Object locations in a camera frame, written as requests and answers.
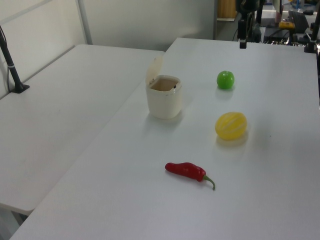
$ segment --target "wall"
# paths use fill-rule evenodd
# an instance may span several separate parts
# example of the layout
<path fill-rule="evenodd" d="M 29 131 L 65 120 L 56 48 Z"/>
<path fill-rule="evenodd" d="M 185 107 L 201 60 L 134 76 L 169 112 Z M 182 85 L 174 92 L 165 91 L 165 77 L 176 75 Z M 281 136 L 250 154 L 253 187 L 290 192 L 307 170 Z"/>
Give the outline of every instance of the wall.
<path fill-rule="evenodd" d="M 49 1 L 1 27 L 22 82 L 74 45 L 85 43 L 76 0 Z M 0 52 L 0 98 L 6 94 L 7 64 Z"/>
<path fill-rule="evenodd" d="M 216 0 L 79 0 L 94 45 L 166 51 L 177 37 L 213 39 Z"/>

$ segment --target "white cup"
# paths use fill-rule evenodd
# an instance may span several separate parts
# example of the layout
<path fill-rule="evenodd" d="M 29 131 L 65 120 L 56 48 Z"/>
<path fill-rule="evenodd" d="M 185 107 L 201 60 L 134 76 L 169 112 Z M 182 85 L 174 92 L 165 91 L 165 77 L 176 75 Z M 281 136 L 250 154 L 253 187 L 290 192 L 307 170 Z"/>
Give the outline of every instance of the white cup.
<path fill-rule="evenodd" d="M 146 74 L 146 98 L 150 113 L 159 119 L 172 119 L 182 107 L 181 81 L 168 75 L 158 75 L 162 57 L 157 57 Z"/>

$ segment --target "apple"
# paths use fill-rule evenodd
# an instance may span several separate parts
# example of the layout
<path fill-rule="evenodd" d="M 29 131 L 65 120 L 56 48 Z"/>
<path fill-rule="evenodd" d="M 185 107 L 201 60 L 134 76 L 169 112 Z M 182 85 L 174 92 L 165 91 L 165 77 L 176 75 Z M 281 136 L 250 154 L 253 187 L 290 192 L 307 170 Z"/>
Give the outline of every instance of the apple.
<path fill-rule="evenodd" d="M 230 71 L 222 71 L 218 74 L 216 83 L 221 89 L 231 89 L 235 83 L 235 76 Z"/>

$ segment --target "plastic fruit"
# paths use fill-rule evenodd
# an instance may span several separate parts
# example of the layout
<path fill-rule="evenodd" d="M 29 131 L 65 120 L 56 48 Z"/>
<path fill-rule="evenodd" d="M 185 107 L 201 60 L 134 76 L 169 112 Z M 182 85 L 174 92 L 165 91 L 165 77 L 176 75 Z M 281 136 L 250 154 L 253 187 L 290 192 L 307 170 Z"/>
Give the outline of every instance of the plastic fruit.
<path fill-rule="evenodd" d="M 218 74 L 216 83 L 221 89 L 231 89 L 235 83 L 235 76 L 230 71 L 222 71 Z"/>
<path fill-rule="evenodd" d="M 234 140 L 246 131 L 247 119 L 241 112 L 223 114 L 215 123 L 215 132 L 224 140 Z"/>

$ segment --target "yellow lemon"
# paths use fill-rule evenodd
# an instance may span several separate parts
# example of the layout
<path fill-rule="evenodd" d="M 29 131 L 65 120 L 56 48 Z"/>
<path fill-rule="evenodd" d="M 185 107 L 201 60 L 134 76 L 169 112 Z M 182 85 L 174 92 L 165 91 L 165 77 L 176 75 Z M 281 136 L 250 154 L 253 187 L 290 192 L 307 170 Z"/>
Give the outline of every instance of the yellow lemon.
<path fill-rule="evenodd" d="M 215 132 L 224 140 L 239 138 L 247 128 L 246 116 L 241 112 L 227 112 L 215 123 Z"/>

